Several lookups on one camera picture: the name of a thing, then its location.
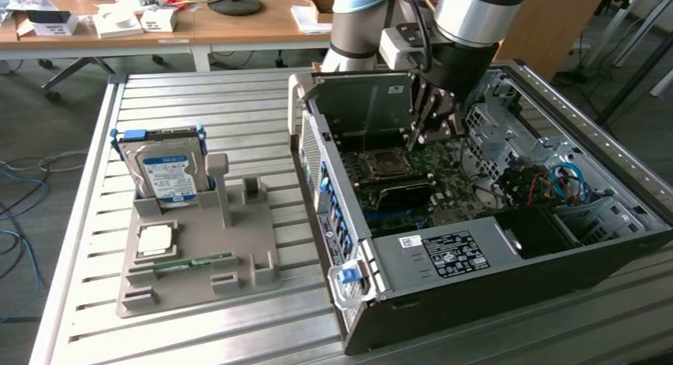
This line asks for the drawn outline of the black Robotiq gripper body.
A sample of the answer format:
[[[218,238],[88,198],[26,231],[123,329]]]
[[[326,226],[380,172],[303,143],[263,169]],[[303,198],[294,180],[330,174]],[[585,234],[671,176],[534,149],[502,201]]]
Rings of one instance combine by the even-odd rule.
[[[478,86],[492,59],[499,43],[487,47],[446,42],[431,45],[431,69],[422,73],[427,82],[450,92],[472,92]]]

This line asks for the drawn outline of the black graphics card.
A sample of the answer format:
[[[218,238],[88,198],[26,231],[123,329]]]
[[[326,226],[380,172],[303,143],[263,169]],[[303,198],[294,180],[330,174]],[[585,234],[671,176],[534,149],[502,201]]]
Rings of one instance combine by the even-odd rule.
[[[432,184],[427,181],[386,187],[374,193],[372,208],[379,212],[408,210],[428,204]]]

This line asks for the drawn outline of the green motherboard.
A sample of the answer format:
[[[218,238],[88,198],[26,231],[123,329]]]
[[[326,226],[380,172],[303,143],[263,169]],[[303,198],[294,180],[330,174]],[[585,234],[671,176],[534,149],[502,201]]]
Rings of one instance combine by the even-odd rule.
[[[406,151],[414,172],[403,177],[378,180],[372,178],[363,154],[368,151],[388,149]],[[480,189],[475,187],[475,183],[480,176],[467,175],[467,171],[462,168],[467,160],[467,146],[463,140],[435,142],[415,151],[408,151],[404,146],[384,148],[382,143],[376,143],[375,147],[370,148],[367,141],[362,140],[359,145],[352,144],[343,148],[340,155],[363,214],[379,212],[372,208],[374,193],[386,187],[422,181],[432,184],[428,204],[414,208],[410,215],[379,220],[366,219],[372,237],[418,230],[415,223],[423,219],[427,219],[424,229],[436,227],[432,214],[439,210],[456,210],[464,217],[464,221],[470,221],[496,207],[498,198],[491,193],[487,194],[486,199],[478,196]]]

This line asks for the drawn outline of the CPU socket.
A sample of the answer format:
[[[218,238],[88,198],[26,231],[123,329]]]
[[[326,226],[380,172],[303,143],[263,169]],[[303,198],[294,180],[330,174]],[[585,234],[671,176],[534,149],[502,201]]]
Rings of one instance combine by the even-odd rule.
[[[406,151],[400,149],[368,151],[363,156],[372,178],[378,180],[403,177],[414,172]]]

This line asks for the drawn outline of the wooden cabinet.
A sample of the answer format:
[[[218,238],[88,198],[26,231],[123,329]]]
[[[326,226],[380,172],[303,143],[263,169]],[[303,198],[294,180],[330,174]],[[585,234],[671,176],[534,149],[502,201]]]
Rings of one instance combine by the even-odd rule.
[[[526,0],[495,56],[523,60],[549,80],[603,0]]]

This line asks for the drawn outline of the grey chipset heat sink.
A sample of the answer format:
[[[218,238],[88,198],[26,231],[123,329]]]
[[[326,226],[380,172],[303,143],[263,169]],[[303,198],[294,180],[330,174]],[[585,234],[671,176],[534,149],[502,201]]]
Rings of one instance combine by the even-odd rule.
[[[432,214],[435,226],[463,222],[466,219],[456,210],[439,210]]]

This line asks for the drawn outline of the long blue expansion slot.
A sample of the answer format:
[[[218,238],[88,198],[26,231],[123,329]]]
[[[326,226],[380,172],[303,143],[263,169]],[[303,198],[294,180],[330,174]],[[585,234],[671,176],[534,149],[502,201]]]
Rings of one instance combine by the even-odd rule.
[[[368,212],[364,214],[367,220],[379,220],[400,217],[404,215],[410,215],[412,213],[412,209],[406,210],[395,210],[395,211],[384,211],[384,212]]]

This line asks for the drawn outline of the white paper stack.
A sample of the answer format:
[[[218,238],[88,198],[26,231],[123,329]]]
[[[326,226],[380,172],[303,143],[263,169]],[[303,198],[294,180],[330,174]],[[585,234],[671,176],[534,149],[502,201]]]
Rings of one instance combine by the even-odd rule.
[[[320,35],[332,33],[332,23],[320,23],[318,21],[312,7],[292,6],[291,14],[298,29],[304,35]]]

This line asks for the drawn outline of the blue case latch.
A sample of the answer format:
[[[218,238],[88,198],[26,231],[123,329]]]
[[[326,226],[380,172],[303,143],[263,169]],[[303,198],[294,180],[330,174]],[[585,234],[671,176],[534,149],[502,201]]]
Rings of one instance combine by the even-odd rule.
[[[363,274],[359,265],[344,267],[338,272],[338,280],[343,285],[359,283],[363,280]]]

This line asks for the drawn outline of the black lamp base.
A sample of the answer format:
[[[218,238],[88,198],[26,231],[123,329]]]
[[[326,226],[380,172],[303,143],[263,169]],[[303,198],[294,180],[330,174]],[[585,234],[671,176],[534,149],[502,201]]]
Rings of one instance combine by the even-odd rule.
[[[244,17],[260,13],[264,5],[260,0],[207,0],[207,6],[216,13]]]

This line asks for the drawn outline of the open black PC case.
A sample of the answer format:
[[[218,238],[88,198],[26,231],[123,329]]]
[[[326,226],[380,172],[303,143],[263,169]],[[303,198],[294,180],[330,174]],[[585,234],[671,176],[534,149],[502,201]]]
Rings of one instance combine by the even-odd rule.
[[[516,245],[523,264],[404,296],[388,296],[372,237],[342,149],[360,139],[334,136],[320,108],[324,93],[363,76],[298,73],[291,78],[288,117],[292,157],[327,292],[347,354],[367,353],[599,285],[623,266],[673,244],[673,187],[637,161],[564,95],[519,62],[494,65],[467,100],[462,119],[467,175],[479,175],[478,196],[498,198],[478,218],[494,217]],[[522,156],[495,178],[471,149],[466,119],[472,106],[506,107],[524,128]],[[612,197],[647,231],[584,245],[553,209]],[[343,285],[338,272],[359,265],[363,280]]]

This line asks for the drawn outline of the small white labelled box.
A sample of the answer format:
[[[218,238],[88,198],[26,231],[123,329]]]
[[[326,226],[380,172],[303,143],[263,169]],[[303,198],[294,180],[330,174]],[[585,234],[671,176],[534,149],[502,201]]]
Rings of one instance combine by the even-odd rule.
[[[178,22],[178,11],[172,8],[148,9],[140,23],[147,32],[174,32]]]

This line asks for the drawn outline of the green RAM stick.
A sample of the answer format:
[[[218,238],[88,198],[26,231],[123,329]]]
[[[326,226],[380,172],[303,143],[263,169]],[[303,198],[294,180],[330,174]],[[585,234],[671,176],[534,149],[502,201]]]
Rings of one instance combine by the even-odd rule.
[[[128,270],[128,272],[138,273],[148,270],[172,272],[172,271],[188,270],[192,268],[199,268],[211,265],[216,260],[228,259],[231,257],[234,257],[234,254],[231,252],[223,252],[215,255],[208,255],[194,259],[178,259],[163,263],[156,263],[152,265],[135,266]]]

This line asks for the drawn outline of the white box with disc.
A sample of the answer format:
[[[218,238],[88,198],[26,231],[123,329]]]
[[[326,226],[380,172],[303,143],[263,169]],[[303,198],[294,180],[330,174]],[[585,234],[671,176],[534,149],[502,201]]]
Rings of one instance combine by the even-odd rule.
[[[99,11],[92,16],[92,22],[100,39],[144,33],[136,14],[128,11]]]

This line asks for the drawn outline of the white box with black top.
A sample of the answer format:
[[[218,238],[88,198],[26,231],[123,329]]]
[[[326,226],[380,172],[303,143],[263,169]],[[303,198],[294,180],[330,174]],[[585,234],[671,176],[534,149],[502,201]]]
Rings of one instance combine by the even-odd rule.
[[[79,18],[70,11],[28,10],[28,21],[38,36],[72,36]]]

